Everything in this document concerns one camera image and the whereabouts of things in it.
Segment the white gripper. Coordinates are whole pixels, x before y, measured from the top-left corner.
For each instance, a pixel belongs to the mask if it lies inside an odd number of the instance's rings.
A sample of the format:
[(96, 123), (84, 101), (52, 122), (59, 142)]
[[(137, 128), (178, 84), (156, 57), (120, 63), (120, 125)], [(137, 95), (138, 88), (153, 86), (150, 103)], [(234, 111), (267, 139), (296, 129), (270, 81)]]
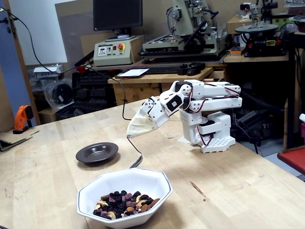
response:
[(160, 128), (169, 120), (169, 116), (164, 106), (161, 104), (160, 100), (154, 96), (151, 96), (143, 102), (139, 114), (142, 117), (151, 117), (155, 121), (155, 130)]

